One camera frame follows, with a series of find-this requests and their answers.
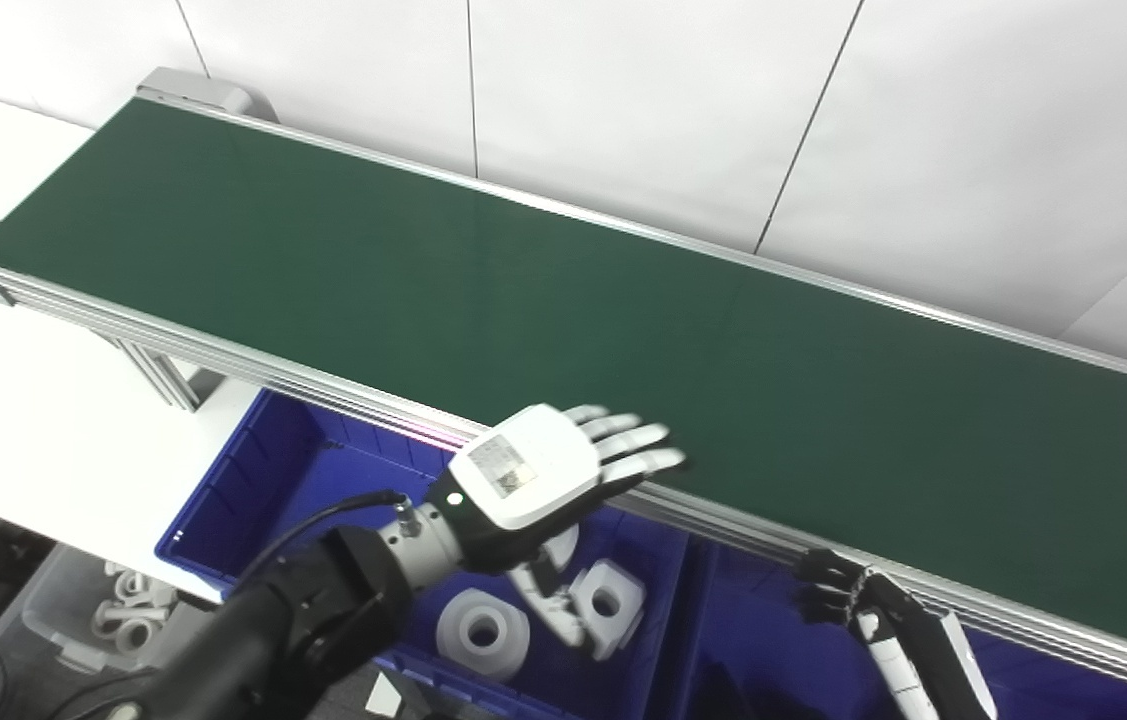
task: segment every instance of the blue storage bin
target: blue storage bin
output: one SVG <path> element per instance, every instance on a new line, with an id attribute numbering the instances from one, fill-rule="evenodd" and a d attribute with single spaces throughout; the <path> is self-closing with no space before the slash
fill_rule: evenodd
<path id="1" fill-rule="evenodd" d="M 735 688 L 758 719 L 900 719 L 845 628 L 804 623 L 791 601 L 800 584 L 786 566 L 700 542 L 683 584 L 683 629 L 667 651 L 660 715 L 719 717 Z M 976 630 L 967 637 L 1003 720 L 1127 720 L 1127 683 Z M 800 708 L 815 712 L 800 715 Z"/>
<path id="2" fill-rule="evenodd" d="M 452 454 L 322 407 L 263 391 L 156 548 L 161 559 L 222 592 L 261 548 L 341 498 L 393 488 L 419 503 Z M 389 507 L 347 512 L 336 524 L 380 527 Z"/>
<path id="3" fill-rule="evenodd" d="M 450 461 L 447 452 L 292 398 L 261 392 L 157 548 L 162 559 L 221 589 L 273 537 L 341 497 L 394 488 L 414 501 Z M 336 523 L 380 527 L 388 507 L 349 512 Z M 687 534 L 609 507 L 582 522 L 564 579 L 610 557 L 647 588 L 631 642 L 604 663 L 568 648 L 527 610 L 504 577 L 458 574 L 412 606 L 402 642 L 384 666 L 511 719 L 633 720 L 645 714 L 678 588 Z M 476 587 L 526 612 L 531 647 L 518 674 L 499 684 L 438 657 L 434 629 L 455 594 Z"/>

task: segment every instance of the sticker on robot hand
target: sticker on robot hand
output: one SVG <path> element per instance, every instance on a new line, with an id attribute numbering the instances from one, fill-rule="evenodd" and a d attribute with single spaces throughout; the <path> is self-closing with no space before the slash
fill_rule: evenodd
<path id="1" fill-rule="evenodd" d="M 536 470 L 523 461 L 523 456 L 503 436 L 492 436 L 471 450 L 470 460 L 500 497 L 509 497 L 509 494 L 536 479 Z"/>

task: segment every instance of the power cord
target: power cord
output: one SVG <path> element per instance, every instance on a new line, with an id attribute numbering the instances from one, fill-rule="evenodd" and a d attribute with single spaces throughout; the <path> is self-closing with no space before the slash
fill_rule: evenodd
<path id="1" fill-rule="evenodd" d="M 11 676 L 7 675 L 7 665 L 2 661 L 2 655 L 0 655 L 0 676 L 2 678 L 0 683 L 0 717 L 2 717 L 7 703 L 7 691 L 11 687 Z"/>
<path id="2" fill-rule="evenodd" d="M 55 710 L 52 710 L 46 715 L 44 715 L 43 720 L 56 720 L 57 717 L 61 717 L 61 714 L 65 712 L 66 706 L 73 705 L 74 701 L 77 701 L 79 697 L 86 696 L 86 694 L 91 694 L 98 691 L 98 688 L 107 688 L 110 685 L 116 685 L 119 683 L 125 683 L 137 678 L 148 678 L 148 676 L 153 675 L 157 672 L 159 670 L 156 667 L 147 667 L 143 670 L 136 670 L 135 673 L 130 673 L 127 675 L 119 675 L 118 678 L 101 679 L 100 683 L 92 683 L 91 685 L 87 685 L 86 688 L 79 688 L 78 692 L 71 694 L 70 697 L 65 697 L 65 700 L 61 702 L 60 705 L 56 705 Z"/>
<path id="3" fill-rule="evenodd" d="M 110 700 L 96 703 L 96 705 L 87 708 L 83 712 L 79 712 L 78 715 L 70 715 L 68 720 L 88 720 L 89 717 L 97 717 L 107 710 L 114 710 L 115 706 L 123 705 L 124 702 L 132 702 L 133 697 L 112 697 Z"/>
<path id="4" fill-rule="evenodd" d="M 340 512 L 361 510 L 363 507 L 374 507 L 378 505 L 398 505 L 399 503 L 406 503 L 408 497 L 403 494 L 391 491 L 391 489 L 381 489 L 381 491 L 364 492 L 363 495 L 347 497 L 345 500 L 323 507 L 320 512 L 316 512 L 316 514 L 308 516 L 308 518 L 293 525 L 289 532 L 275 537 L 274 542 L 267 544 L 265 550 L 258 552 L 257 557 L 254 557 L 252 561 L 248 562 L 247 568 L 238 575 L 238 580 L 234 583 L 234 589 L 242 588 L 248 580 L 251 580 L 252 576 L 257 574 L 257 570 L 260 570 L 266 562 L 270 561 L 272 557 L 275 557 L 276 553 L 283 550 L 285 544 L 292 542 L 293 537 L 296 537 L 299 534 L 307 532 L 307 530 L 314 527 L 316 524 L 321 523 L 321 521 L 331 518 L 332 515 L 339 515 Z"/>

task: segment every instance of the white plastic part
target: white plastic part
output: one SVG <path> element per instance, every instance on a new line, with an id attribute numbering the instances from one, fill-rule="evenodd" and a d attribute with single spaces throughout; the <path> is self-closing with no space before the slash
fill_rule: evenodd
<path id="1" fill-rule="evenodd" d="M 919 670 L 914 669 L 914 664 L 911 664 L 909 657 L 902 650 L 900 641 L 896 637 L 875 641 L 875 633 L 878 633 L 880 625 L 878 615 L 870 610 L 859 612 L 855 622 L 861 637 L 866 639 L 871 659 L 882 675 L 882 682 L 887 684 L 888 692 L 891 692 L 905 720 L 941 720 L 923 688 Z"/>
<path id="2" fill-rule="evenodd" d="M 550 565 L 553 565 L 559 574 L 567 568 L 568 562 L 571 562 L 576 553 L 577 539 L 580 536 L 580 527 L 573 525 L 545 541 L 545 554 L 550 557 Z M 543 596 L 526 562 L 511 568 L 505 577 L 509 578 L 509 583 L 527 603 L 527 607 L 545 623 L 545 628 L 558 635 L 559 641 L 568 647 L 582 647 L 582 643 L 585 643 L 585 625 L 576 612 L 573 612 L 573 596 L 568 594 L 566 587 L 560 588 L 553 596 Z"/>
<path id="3" fill-rule="evenodd" d="M 96 606 L 92 613 L 92 634 L 103 641 L 112 641 L 119 633 L 119 620 L 106 617 L 106 611 L 114 607 L 123 607 L 123 603 L 115 599 L 103 599 L 101 605 Z"/>
<path id="4" fill-rule="evenodd" d="M 134 617 L 143 617 L 145 620 L 153 620 L 156 623 L 166 623 L 167 616 L 171 615 L 171 611 L 166 607 L 107 607 L 105 603 L 98 607 L 98 612 L 100 612 L 103 620 L 132 620 Z"/>
<path id="5" fill-rule="evenodd" d="M 124 673 L 165 666 L 211 619 L 207 612 L 178 602 L 162 632 L 135 655 L 123 655 L 113 641 L 92 633 L 98 603 L 115 601 L 114 584 L 115 579 L 105 575 L 105 560 L 72 546 L 56 546 L 25 592 L 23 621 L 32 632 L 61 648 L 61 664 L 94 674 L 107 666 Z"/>
<path id="6" fill-rule="evenodd" d="M 487 678 L 505 682 L 527 659 L 531 628 L 522 610 L 470 588 L 444 607 L 434 639 L 441 656 Z"/>
<path id="7" fill-rule="evenodd" d="M 384 673 L 379 673 L 363 710 L 371 712 L 372 715 L 396 717 L 399 714 L 399 708 L 402 706 L 403 696 L 400 696 L 398 688 L 394 687 L 393 683 L 390 683 Z"/>
<path id="8" fill-rule="evenodd" d="M 514 588 L 518 589 L 527 607 L 535 612 L 541 623 L 545 623 L 545 628 L 549 628 L 560 642 L 568 647 L 582 647 L 585 643 L 585 623 L 582 623 L 580 616 L 573 611 L 573 596 L 566 588 L 549 597 L 543 596 L 526 565 L 516 565 L 505 575 Z"/>
<path id="9" fill-rule="evenodd" d="M 576 553 L 577 539 L 580 536 L 580 525 L 573 525 L 545 541 L 545 555 L 550 555 L 550 565 L 553 565 L 559 574 L 567 568 L 568 562 L 571 562 L 573 553 Z"/>
<path id="10" fill-rule="evenodd" d="M 487 519 L 506 530 L 544 518 L 600 479 L 591 437 L 549 405 L 525 407 L 486 430 L 449 470 Z"/>
<path id="11" fill-rule="evenodd" d="M 642 620 L 647 590 L 639 579 L 603 559 L 577 575 L 573 605 L 594 642 L 594 659 L 604 661 L 630 638 Z"/>
<path id="12" fill-rule="evenodd" d="M 143 647 L 153 642 L 162 623 L 148 617 L 131 617 L 119 625 L 119 632 L 114 635 L 114 647 L 128 657 L 137 656 Z"/>

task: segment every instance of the robotic hand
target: robotic hand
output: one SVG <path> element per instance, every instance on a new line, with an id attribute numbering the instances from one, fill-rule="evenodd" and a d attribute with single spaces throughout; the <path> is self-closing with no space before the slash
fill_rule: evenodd
<path id="1" fill-rule="evenodd" d="M 310 714 L 331 683 L 397 641 L 415 594 L 458 570 L 540 560 L 545 541 L 609 497 L 681 465 L 681 451 L 656 447 L 668 434 L 595 405 L 527 407 L 459 451 L 420 506 L 390 491 L 356 498 L 392 503 L 385 527 L 343 525 L 269 566 L 261 552 L 196 641 L 110 720 Z"/>
<path id="2" fill-rule="evenodd" d="M 795 577 L 807 623 L 842 623 L 864 645 L 906 720 L 994 720 L 999 711 L 953 612 L 935 615 L 868 565 L 804 553 Z"/>

